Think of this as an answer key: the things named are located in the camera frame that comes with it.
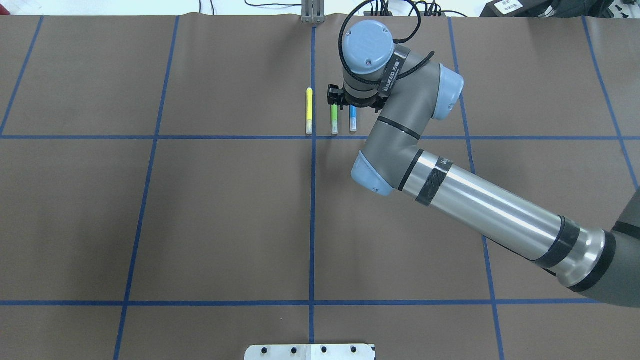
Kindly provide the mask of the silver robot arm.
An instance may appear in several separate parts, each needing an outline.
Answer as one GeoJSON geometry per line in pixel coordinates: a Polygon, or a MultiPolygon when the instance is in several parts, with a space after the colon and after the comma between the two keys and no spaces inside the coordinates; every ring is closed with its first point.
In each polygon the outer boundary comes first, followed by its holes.
{"type": "Polygon", "coordinates": [[[464,78],[414,54],[384,23],[367,19],[338,35],[343,85],[327,87],[327,103],[372,108],[375,124],[350,172],[382,196],[399,191],[478,231],[543,269],[566,289],[607,305],[640,304],[639,192],[611,230],[586,228],[510,193],[419,147],[430,120],[457,104],[464,78]]]}

